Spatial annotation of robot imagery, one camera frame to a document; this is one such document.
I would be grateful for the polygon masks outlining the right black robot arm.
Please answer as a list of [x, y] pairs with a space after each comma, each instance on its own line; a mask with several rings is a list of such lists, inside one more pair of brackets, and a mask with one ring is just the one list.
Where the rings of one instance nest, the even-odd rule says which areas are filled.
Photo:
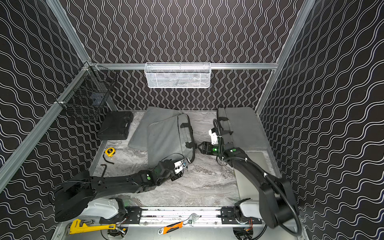
[[256, 187], [259, 192], [259, 213], [269, 228], [280, 226], [295, 237], [302, 234], [299, 209], [287, 179], [267, 173], [241, 148], [212, 145], [210, 142], [202, 142], [197, 148], [202, 154], [216, 156], [227, 163]]

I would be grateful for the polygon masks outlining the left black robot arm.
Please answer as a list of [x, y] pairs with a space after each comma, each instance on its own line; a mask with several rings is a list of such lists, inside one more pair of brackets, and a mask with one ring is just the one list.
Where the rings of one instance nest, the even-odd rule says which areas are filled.
[[157, 166], [120, 177], [95, 177], [82, 172], [58, 186], [54, 191], [56, 222], [71, 220], [80, 215], [89, 202], [124, 193], [144, 193], [164, 182], [182, 177], [188, 159], [160, 161]]

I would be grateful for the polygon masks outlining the silver laptop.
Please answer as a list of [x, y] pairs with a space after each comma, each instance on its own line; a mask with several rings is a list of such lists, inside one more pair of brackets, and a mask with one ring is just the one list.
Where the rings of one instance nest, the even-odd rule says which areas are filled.
[[[250, 159], [257, 163], [262, 169], [269, 174], [275, 174], [272, 163], [267, 151], [247, 151]], [[259, 200], [259, 192], [257, 188], [238, 170], [235, 169], [235, 176], [239, 191], [240, 199], [250, 198], [251, 200]]]

